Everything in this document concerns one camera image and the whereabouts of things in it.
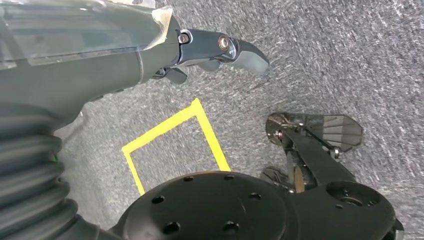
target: mounting hole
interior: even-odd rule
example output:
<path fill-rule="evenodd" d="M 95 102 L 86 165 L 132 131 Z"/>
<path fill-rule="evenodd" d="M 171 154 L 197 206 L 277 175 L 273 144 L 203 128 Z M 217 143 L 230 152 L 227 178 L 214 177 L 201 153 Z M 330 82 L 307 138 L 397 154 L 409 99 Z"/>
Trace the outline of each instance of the mounting hole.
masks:
<path fill-rule="evenodd" d="M 152 204 L 160 204 L 165 200 L 164 196 L 157 196 L 151 200 Z"/>
<path fill-rule="evenodd" d="M 163 228 L 163 233 L 166 235 L 174 234 L 180 230 L 178 222 L 170 222 Z"/>
<path fill-rule="evenodd" d="M 224 177 L 224 179 L 225 179 L 225 180 L 233 180 L 233 179 L 234 179 L 234 176 L 233 176 L 233 175 L 226 175 L 226 176 Z"/>
<path fill-rule="evenodd" d="M 327 193 L 336 200 L 356 207 L 373 206 L 380 202 L 380 194 L 357 182 L 335 181 L 327 184 Z"/>
<path fill-rule="evenodd" d="M 238 223 L 228 221 L 224 225 L 224 228 L 222 230 L 224 231 L 225 234 L 236 234 L 239 231 L 239 229 L 240 229 L 240 226 Z"/>
<path fill-rule="evenodd" d="M 184 177 L 184 182 L 191 182 L 191 181 L 193 181 L 193 179 L 195 179 L 195 178 L 192 177 L 192 176 L 186 176 L 186 177 Z"/>
<path fill-rule="evenodd" d="M 249 194 L 249 199 L 253 200 L 253 201 L 259 201 L 261 200 L 261 195 L 259 193 L 253 192 L 251 194 Z"/>

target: floor marking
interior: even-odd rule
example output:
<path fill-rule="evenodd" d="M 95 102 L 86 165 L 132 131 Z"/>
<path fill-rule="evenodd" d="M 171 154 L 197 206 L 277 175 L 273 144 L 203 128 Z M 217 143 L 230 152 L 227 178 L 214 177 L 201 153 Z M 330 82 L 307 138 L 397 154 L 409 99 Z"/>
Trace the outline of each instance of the floor marking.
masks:
<path fill-rule="evenodd" d="M 159 125 L 147 131 L 145 134 L 137 137 L 135 140 L 122 147 L 123 155 L 128 163 L 129 170 L 132 173 L 132 177 L 135 180 L 135 185 L 137 186 L 140 195 L 143 195 L 145 190 L 139 174 L 137 173 L 133 159 L 131 158 L 131 153 L 193 117 L 197 118 L 219 169 L 221 171 L 231 171 L 223 150 L 221 149 L 220 143 L 218 142 L 217 136 L 209 122 L 208 116 L 203 109 L 202 103 L 198 98 L 196 98 L 189 107 L 177 112 L 170 118 L 161 122 Z"/>

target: yellow tape square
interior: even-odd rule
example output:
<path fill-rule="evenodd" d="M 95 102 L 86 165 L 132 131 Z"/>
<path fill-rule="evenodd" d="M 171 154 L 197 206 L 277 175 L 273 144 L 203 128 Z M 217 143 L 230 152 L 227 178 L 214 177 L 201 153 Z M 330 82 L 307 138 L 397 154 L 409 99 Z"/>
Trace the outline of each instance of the yellow tape square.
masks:
<path fill-rule="evenodd" d="M 198 98 L 196 98 L 189 107 L 177 112 L 170 118 L 161 122 L 159 125 L 147 131 L 145 134 L 122 147 L 123 155 L 126 158 L 126 162 L 128 163 L 129 169 L 131 171 L 132 177 L 135 180 L 135 184 L 138 188 L 138 191 L 140 192 L 140 195 L 143 195 L 145 190 L 140 180 L 139 174 L 137 173 L 133 159 L 131 158 L 131 153 L 193 117 L 197 118 L 219 169 L 221 171 L 231 171 L 223 150 L 221 149 L 220 143 L 218 142 L 217 136 L 215 135 L 211 123 L 209 122 L 205 110 L 203 109 L 202 103 Z"/>

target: bolt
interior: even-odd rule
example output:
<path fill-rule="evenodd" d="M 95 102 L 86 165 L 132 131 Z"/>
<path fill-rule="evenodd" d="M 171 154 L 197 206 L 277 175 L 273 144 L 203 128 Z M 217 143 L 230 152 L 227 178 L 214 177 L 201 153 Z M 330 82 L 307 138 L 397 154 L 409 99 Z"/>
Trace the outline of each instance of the bolt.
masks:
<path fill-rule="evenodd" d="M 186 44 L 186 43 L 190 42 L 190 37 L 189 37 L 189 35 L 187 35 L 186 33 L 181 33 L 181 34 L 178 36 L 178 42 L 179 42 L 180 44 Z"/>
<path fill-rule="evenodd" d="M 334 148 L 334 158 L 338 159 L 340 156 L 340 150 L 338 147 Z"/>
<path fill-rule="evenodd" d="M 283 132 L 282 131 L 280 131 L 280 130 L 277 130 L 277 131 L 275 131 L 275 133 L 274 133 L 276 136 L 277 136 L 277 138 L 278 139 L 280 139 L 281 140 L 281 138 L 283 137 Z"/>
<path fill-rule="evenodd" d="M 218 40 L 219 47 L 223 51 L 227 51 L 230 48 L 230 39 L 226 35 L 221 35 Z"/>

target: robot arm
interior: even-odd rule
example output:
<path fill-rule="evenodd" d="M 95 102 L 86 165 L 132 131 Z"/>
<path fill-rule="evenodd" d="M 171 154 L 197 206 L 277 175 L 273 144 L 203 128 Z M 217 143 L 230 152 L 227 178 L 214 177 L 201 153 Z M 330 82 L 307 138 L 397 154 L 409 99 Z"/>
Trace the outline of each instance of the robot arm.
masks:
<path fill-rule="evenodd" d="M 0 103 L 41 109 L 57 129 L 105 94 L 149 79 L 183 83 L 182 66 L 268 68 L 252 44 L 180 29 L 172 13 L 106 0 L 1 1 Z"/>

